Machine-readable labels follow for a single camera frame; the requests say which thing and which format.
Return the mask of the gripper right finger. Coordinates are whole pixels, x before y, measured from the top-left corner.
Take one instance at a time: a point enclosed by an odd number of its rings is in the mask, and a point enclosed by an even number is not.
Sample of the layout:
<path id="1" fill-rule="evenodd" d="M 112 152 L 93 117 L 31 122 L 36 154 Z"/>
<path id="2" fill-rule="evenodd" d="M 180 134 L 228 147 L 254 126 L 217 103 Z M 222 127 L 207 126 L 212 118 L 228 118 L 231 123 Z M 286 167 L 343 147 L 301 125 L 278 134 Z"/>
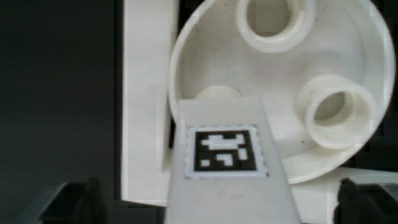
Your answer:
<path id="1" fill-rule="evenodd" d="M 398 224 L 398 184 L 342 180 L 334 224 Z"/>

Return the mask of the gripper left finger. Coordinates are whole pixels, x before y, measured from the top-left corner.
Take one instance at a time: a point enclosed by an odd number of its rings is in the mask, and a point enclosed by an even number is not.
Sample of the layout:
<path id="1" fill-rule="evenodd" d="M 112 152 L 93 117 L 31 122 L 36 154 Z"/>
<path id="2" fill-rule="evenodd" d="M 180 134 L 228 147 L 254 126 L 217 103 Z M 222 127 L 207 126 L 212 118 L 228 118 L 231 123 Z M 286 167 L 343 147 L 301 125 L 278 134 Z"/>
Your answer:
<path id="1" fill-rule="evenodd" d="M 11 224 L 109 224 L 102 183 L 64 182 L 36 196 Z"/>

